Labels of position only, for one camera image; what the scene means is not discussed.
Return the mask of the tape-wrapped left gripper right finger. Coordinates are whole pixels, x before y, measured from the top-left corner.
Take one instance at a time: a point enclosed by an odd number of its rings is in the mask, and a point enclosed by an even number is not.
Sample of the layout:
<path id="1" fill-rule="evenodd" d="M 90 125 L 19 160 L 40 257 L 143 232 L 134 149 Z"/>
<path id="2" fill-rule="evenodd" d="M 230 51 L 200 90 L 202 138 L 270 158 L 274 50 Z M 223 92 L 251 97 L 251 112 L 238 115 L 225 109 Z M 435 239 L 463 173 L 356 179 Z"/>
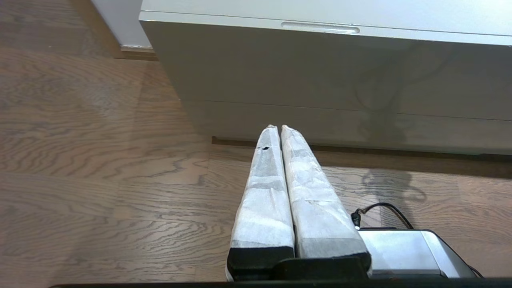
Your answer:
<path id="1" fill-rule="evenodd" d="M 372 275 L 369 250 L 304 136 L 283 125 L 280 138 L 298 257 L 356 256 Z"/>

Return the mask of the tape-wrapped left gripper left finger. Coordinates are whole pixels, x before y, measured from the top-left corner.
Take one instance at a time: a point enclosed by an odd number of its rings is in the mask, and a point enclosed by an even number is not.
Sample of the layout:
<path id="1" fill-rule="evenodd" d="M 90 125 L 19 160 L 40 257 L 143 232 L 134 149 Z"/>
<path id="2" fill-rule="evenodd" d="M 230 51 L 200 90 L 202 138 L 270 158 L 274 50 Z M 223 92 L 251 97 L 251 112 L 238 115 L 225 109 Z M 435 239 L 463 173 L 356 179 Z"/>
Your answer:
<path id="1" fill-rule="evenodd" d="M 274 266 L 295 257 L 295 235 L 278 128 L 258 138 L 232 228 L 226 277 L 269 280 Z"/>

